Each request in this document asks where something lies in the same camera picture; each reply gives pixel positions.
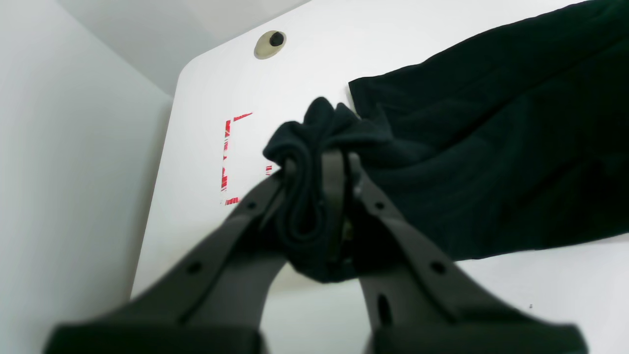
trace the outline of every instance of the gray wall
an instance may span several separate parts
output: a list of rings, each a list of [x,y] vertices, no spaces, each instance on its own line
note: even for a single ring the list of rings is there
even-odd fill
[[[197,55],[308,0],[58,0],[162,91]]]
[[[171,104],[54,0],[0,2],[0,353],[127,300]]]

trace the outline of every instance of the cloth fold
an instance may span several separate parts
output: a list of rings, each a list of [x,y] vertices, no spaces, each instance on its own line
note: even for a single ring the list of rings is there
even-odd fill
[[[327,250],[318,200],[329,146],[357,152],[406,219],[455,260],[629,230],[627,18],[627,0],[587,1],[354,80],[362,119],[315,100],[264,151],[298,164],[299,186],[276,220],[295,267],[322,281],[348,277],[315,270]]]

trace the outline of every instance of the screw hole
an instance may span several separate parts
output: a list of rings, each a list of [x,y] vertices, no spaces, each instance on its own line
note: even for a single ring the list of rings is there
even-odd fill
[[[273,33],[273,35],[271,36],[269,43],[273,46],[273,47],[278,47],[280,45],[282,45],[282,43],[284,43],[284,35],[279,33],[279,32],[275,32]]]
[[[380,317],[380,323],[383,327],[390,326],[393,323],[391,306],[389,305],[387,297],[382,294],[378,295],[378,316]]]
[[[432,268],[433,271],[435,271],[435,273],[437,274],[445,274],[445,265],[443,265],[443,263],[441,262],[433,262],[430,263],[430,268]]]
[[[188,266],[187,272],[190,275],[196,274],[201,271],[201,268],[203,268],[203,266],[201,265],[201,262],[194,262],[193,264]]]

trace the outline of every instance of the black knob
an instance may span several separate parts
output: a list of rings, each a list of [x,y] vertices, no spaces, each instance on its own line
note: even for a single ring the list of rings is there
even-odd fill
[[[282,45],[282,43],[284,43],[284,35],[279,32],[273,33],[273,35],[271,36],[271,39],[269,40],[269,43],[273,47],[278,47]]]

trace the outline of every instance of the red tape marking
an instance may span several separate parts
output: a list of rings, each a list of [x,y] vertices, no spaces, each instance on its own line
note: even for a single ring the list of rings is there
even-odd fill
[[[225,168],[223,168],[223,176],[221,178],[221,191],[227,190],[227,175],[225,174]]]
[[[236,204],[238,202],[239,202],[238,197],[236,197],[236,198],[225,200],[225,205]]]
[[[249,117],[249,116],[250,116],[250,115],[252,115],[252,114],[253,114],[253,112],[251,112],[251,113],[247,113],[247,114],[243,114],[243,115],[239,115],[239,116],[237,116],[237,117],[234,117],[234,122],[237,122],[237,121],[239,121],[239,120],[241,120],[241,119],[243,119],[243,118],[245,118],[245,117]]]

